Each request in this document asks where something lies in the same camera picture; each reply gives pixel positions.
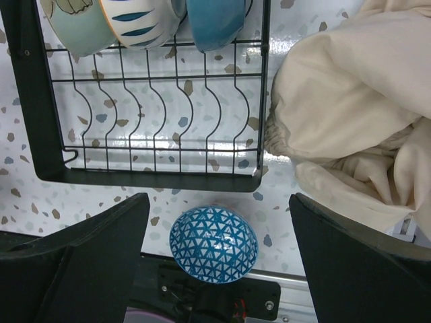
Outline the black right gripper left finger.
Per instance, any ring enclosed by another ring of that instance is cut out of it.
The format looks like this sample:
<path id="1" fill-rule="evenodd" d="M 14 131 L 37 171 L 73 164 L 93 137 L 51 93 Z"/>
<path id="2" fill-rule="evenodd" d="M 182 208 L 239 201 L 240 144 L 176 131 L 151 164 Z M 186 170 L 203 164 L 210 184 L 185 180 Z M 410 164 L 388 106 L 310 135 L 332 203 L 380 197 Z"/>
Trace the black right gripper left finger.
<path id="1" fill-rule="evenodd" d="M 2 322 L 122 322 L 150 211 L 146 193 L 1 252 Z"/>

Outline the mint green bowl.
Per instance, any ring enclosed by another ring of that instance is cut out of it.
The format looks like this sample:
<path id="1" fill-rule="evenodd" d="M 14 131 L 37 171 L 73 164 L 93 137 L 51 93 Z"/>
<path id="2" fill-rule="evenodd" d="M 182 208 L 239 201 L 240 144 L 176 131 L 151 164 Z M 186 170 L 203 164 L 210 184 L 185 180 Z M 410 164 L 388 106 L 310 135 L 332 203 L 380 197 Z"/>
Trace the mint green bowl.
<path id="1" fill-rule="evenodd" d="M 40 5 L 57 38 L 73 55 L 93 55 L 117 41 L 98 1 L 46 0 Z"/>

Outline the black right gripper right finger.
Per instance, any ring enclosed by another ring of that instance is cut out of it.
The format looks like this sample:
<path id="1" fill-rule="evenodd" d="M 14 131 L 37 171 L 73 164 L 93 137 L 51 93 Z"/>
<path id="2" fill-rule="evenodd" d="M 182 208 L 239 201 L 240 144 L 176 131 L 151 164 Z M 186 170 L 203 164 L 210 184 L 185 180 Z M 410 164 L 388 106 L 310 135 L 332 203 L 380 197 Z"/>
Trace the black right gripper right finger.
<path id="1" fill-rule="evenodd" d="M 430 249 L 348 219 L 307 196 L 289 200 L 319 322 L 429 322 Z"/>

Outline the blue triangle pattern bowl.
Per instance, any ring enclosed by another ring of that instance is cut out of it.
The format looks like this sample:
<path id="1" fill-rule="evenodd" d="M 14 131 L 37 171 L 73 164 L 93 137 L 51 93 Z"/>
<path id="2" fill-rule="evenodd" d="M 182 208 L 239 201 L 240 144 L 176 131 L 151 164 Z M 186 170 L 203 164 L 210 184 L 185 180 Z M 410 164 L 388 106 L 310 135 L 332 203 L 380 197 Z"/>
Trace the blue triangle pattern bowl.
<path id="1" fill-rule="evenodd" d="M 171 227 L 169 246 L 184 272 L 218 285 L 243 278 L 259 255 L 258 239 L 250 224 L 221 205 L 185 211 Z"/>

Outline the striped cream bowl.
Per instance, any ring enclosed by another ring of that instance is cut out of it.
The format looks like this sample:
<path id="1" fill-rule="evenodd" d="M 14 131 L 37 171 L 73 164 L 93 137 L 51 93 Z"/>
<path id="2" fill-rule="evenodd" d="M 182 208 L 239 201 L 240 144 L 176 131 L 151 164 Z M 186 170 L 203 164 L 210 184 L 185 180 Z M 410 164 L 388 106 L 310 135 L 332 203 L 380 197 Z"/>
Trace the striped cream bowl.
<path id="1" fill-rule="evenodd" d="M 102 0 L 100 6 L 117 40 L 139 50 L 166 44 L 187 12 L 185 0 Z"/>

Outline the solid blue bowl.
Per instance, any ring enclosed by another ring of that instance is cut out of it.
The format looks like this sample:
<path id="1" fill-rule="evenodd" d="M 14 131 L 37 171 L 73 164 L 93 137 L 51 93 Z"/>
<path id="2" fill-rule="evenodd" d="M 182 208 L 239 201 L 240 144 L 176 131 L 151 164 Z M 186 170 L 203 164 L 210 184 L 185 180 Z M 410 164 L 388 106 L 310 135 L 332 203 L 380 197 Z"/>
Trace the solid blue bowl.
<path id="1" fill-rule="evenodd" d="M 244 0 L 187 0 L 187 15 L 195 46 L 211 52 L 229 45 L 244 28 Z"/>

